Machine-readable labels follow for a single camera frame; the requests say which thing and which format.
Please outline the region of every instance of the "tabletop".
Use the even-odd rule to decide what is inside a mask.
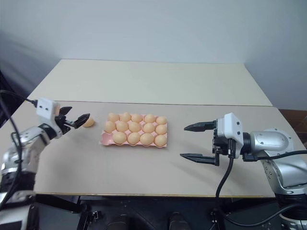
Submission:
[[[29,98],[272,106],[243,64],[61,60]]]
[[[271,106],[170,105],[141,103],[60,102],[72,106],[67,117],[76,119],[91,113],[93,127],[71,130],[54,139],[41,153],[35,191],[70,195],[132,196],[206,196],[214,197],[228,165],[226,156],[220,166],[197,164],[180,157],[181,153],[212,154],[213,132],[184,131],[189,124],[213,121],[233,112],[243,130],[282,129],[293,139],[295,150],[304,146],[280,114]],[[101,132],[109,112],[164,115],[168,119],[166,148],[143,146],[102,146]],[[13,115],[19,130],[39,125],[35,108],[29,103]],[[12,127],[7,122],[0,129],[0,157],[11,145]],[[273,197],[260,162],[234,162],[223,187],[222,196]]]

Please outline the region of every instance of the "egg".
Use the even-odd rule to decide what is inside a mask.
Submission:
[[[128,122],[131,120],[131,115],[128,112],[124,112],[121,116],[120,116],[120,120],[123,122]]]
[[[139,132],[142,129],[141,125],[139,123],[136,122],[131,122],[129,124],[129,130],[131,132]]]
[[[141,135],[139,133],[130,133],[128,136],[128,142],[131,145],[135,145],[140,141]]]
[[[108,121],[113,121],[113,122],[116,122],[119,120],[119,115],[118,114],[115,114],[115,113],[109,113],[107,115],[107,120]]]
[[[144,133],[152,133],[154,132],[154,125],[152,123],[147,123],[143,126]]]
[[[159,116],[155,121],[158,125],[165,125],[167,123],[167,119],[165,116]]]
[[[112,121],[107,121],[105,124],[104,131],[107,133],[112,133],[116,129],[116,124]]]
[[[154,143],[158,147],[162,147],[163,145],[166,144],[167,138],[166,136],[163,135],[158,135],[154,138]]]
[[[116,130],[119,132],[125,132],[126,130],[128,130],[128,124],[123,121],[118,121],[116,123]]]
[[[95,123],[94,119],[92,117],[89,117],[87,121],[82,125],[83,127],[90,127]]]
[[[131,115],[131,121],[134,121],[134,122],[141,122],[143,120],[143,117],[142,115],[139,115],[139,114],[133,114]]]
[[[166,125],[158,125],[156,128],[155,128],[155,132],[158,134],[158,135],[163,135],[167,132],[167,128],[166,128]]]
[[[147,146],[153,143],[154,141],[153,139],[154,139],[153,135],[151,135],[150,133],[144,133],[142,134],[140,141],[143,145]]]
[[[121,145],[127,140],[127,135],[123,132],[116,132],[113,134],[113,140],[115,143]]]
[[[144,118],[144,122],[146,123],[152,123],[155,121],[155,117],[152,114],[147,114]]]

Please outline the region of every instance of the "white wall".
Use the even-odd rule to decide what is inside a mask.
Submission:
[[[243,62],[307,109],[305,0],[0,0],[0,64],[30,92],[61,58]]]

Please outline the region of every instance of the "egg carton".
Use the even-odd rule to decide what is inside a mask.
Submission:
[[[117,126],[117,124],[118,124],[120,121],[122,121],[122,116],[123,116],[123,115],[124,115],[124,114],[119,114],[120,119],[114,122],[116,126]],[[143,127],[144,127],[144,125],[146,124],[146,122],[144,121],[146,115],[141,115],[141,116],[142,116],[142,121],[138,122],[138,123],[141,125],[141,130],[140,130],[138,133],[142,136],[142,134],[145,133],[145,132],[143,131]],[[150,134],[153,135],[154,140],[155,140],[156,136],[158,136],[158,134],[156,133],[156,127],[158,126],[158,124],[157,124],[157,122],[156,122],[156,119],[157,119],[158,117],[159,117],[159,116],[156,116],[156,115],[155,115],[155,116],[154,116],[154,122],[151,122],[151,123],[154,125],[154,132],[151,132]],[[129,124],[130,124],[131,122],[132,122],[132,121],[129,120],[129,121],[127,121],[126,123],[127,123],[128,126],[129,126]],[[165,137],[167,138],[167,123],[164,124],[164,126],[166,127],[166,133],[163,134],[163,136],[165,136]],[[101,137],[102,137],[102,138],[101,138],[100,144],[102,144],[102,145],[130,145],[130,146],[143,145],[140,141],[138,141],[136,144],[132,145],[132,144],[130,144],[127,140],[126,140],[125,142],[123,142],[122,144],[118,144],[118,143],[114,142],[114,140],[113,140],[113,135],[114,135],[116,132],[118,132],[117,129],[113,130],[111,133],[106,132],[105,129],[103,130],[103,132],[102,132],[102,134],[101,134]],[[132,133],[132,132],[128,129],[128,130],[124,131],[123,133],[125,133],[126,136],[127,136],[127,138],[128,138],[129,134]],[[166,142],[163,146],[157,146],[157,145],[155,144],[154,141],[153,141],[151,144],[149,144],[149,145],[143,145],[143,146],[145,146],[145,147],[148,147],[148,146],[156,146],[157,148],[165,148],[165,147],[167,146],[167,142]]]

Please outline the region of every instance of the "black cable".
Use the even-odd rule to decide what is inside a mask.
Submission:
[[[307,150],[300,150],[300,151],[293,151],[293,152],[287,152],[281,155],[276,155],[273,157],[257,157],[258,160],[275,160],[283,157],[289,157],[293,155],[298,155],[298,154],[307,154]]]
[[[12,137],[12,140],[15,144],[15,147],[16,147],[16,150],[17,150],[17,153],[18,153],[18,166],[17,166],[17,171],[16,171],[16,175],[14,177],[14,180],[9,188],[9,190],[7,191],[4,199],[2,200],[2,202],[0,203],[0,210],[3,209],[3,206],[5,205],[5,203],[11,198],[11,196],[13,195],[14,193],[14,188],[15,186],[18,184],[18,179],[19,179],[19,176],[21,174],[21,167],[22,167],[22,144],[21,144],[21,141],[20,141],[20,136],[19,136],[19,132],[18,132],[18,128],[15,124],[15,122],[13,121],[13,119],[11,118],[11,115],[8,111],[8,109],[6,108],[4,102],[2,101],[2,98],[0,97],[0,106],[1,108],[3,109],[6,117],[8,120],[10,120],[14,130],[15,130],[15,134],[16,134],[16,137],[17,137],[17,140],[18,140],[18,144],[16,143],[14,137],[13,137],[13,133],[11,134],[11,137]]]
[[[25,98],[25,97],[22,97],[21,95],[18,95],[18,94],[16,94],[16,93],[14,93],[14,92],[11,92],[11,91],[8,91],[8,90],[0,90],[0,94],[8,94],[8,95],[12,95],[12,96],[14,96],[14,97],[18,97],[18,98],[20,98],[20,99],[22,99],[22,100],[24,100],[24,101],[27,101],[27,102],[30,102],[30,103],[32,103],[35,107],[36,107],[36,105],[37,105],[37,100],[30,100],[30,99],[27,99],[27,98]]]
[[[291,204],[291,205],[287,205],[283,208],[281,208],[278,212],[275,212],[274,214],[270,215],[269,217],[267,217],[266,219],[260,221],[260,222],[257,222],[257,223],[254,223],[254,224],[242,224],[242,223],[237,223],[235,221],[233,221],[232,219],[230,219],[221,209],[220,207],[220,192],[221,192],[221,189],[225,183],[225,181],[227,180],[231,170],[232,170],[232,166],[233,166],[233,163],[234,163],[234,159],[233,158],[230,158],[229,159],[229,165],[228,165],[228,168],[225,172],[225,175],[223,176],[220,184],[218,185],[217,187],[217,190],[216,190],[216,193],[215,193],[215,205],[216,205],[216,208],[218,209],[218,211],[221,213],[221,215],[227,220],[229,221],[230,223],[233,223],[237,226],[241,226],[241,227],[256,227],[256,226],[260,226],[268,221],[270,221],[271,219],[273,219],[274,217],[278,216],[279,214],[282,214],[283,212],[289,210],[289,209],[292,209],[294,207],[305,207],[307,208],[307,205],[306,204]]]

